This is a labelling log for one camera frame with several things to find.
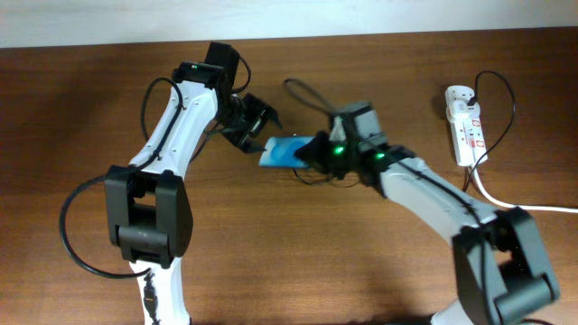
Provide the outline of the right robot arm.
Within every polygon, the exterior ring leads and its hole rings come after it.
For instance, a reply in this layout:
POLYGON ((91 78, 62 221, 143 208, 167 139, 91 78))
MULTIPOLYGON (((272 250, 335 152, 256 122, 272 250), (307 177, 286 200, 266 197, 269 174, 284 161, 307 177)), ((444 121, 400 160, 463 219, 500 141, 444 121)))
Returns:
POLYGON ((560 286, 535 219, 520 207, 474 199, 433 172, 402 145, 392 145, 369 102, 328 112, 295 157, 317 172, 355 172, 366 186, 410 210, 452 248, 457 299, 404 324, 520 324, 556 302, 560 286))

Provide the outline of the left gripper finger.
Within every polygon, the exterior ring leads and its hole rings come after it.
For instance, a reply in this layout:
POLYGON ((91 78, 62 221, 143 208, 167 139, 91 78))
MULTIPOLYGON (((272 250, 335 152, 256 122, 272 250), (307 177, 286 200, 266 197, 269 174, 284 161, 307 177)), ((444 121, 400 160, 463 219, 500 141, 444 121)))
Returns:
POLYGON ((283 128, 278 112, 272 107, 266 107, 264 121, 272 123, 280 129, 283 128))
POLYGON ((236 147, 243 153, 262 153, 265 150, 265 147, 248 132, 238 135, 236 147))

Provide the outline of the blue screen Galaxy smartphone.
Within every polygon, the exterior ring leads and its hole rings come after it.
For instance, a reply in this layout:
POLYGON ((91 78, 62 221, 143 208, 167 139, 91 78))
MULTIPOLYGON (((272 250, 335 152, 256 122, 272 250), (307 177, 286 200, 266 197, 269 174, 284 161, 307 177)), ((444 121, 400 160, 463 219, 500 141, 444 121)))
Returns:
POLYGON ((312 139, 312 136, 270 137, 258 165, 268 168, 305 169, 308 167, 307 163, 296 158, 294 154, 312 139))

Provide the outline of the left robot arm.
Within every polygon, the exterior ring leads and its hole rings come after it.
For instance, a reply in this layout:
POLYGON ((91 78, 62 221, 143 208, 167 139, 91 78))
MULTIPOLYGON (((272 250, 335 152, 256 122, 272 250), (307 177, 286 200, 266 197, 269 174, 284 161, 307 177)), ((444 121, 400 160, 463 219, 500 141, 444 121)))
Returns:
POLYGON ((128 166, 111 166, 105 181, 111 243, 137 278, 147 324, 189 324, 182 257, 193 218, 184 179, 200 140, 221 134, 243 153, 261 153, 256 136, 276 111, 235 88, 243 58, 213 42, 204 61, 184 61, 169 79, 171 98, 143 149, 128 166))

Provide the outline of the white power strip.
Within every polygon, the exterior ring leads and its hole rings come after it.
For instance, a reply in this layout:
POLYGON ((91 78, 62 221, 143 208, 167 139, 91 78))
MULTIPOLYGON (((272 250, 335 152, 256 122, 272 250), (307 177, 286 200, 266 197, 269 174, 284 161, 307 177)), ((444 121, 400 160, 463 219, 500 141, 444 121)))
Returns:
POLYGON ((453 149, 458 166, 472 167, 487 152, 480 122, 480 108, 467 108, 454 114, 446 108, 452 132, 453 149))

